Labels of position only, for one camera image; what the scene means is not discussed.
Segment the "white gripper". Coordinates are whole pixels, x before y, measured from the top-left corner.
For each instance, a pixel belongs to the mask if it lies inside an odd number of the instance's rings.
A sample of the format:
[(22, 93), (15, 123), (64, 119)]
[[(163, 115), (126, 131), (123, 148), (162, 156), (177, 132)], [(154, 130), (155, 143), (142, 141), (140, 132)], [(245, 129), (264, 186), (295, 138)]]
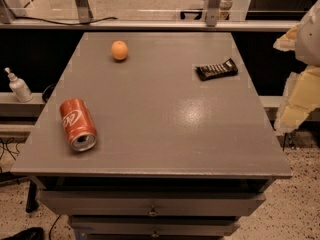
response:
[(320, 0), (273, 47), (283, 52), (295, 50), (296, 59), (309, 65), (301, 73), (290, 73), (276, 113), (275, 130), (291, 133), (320, 106)]

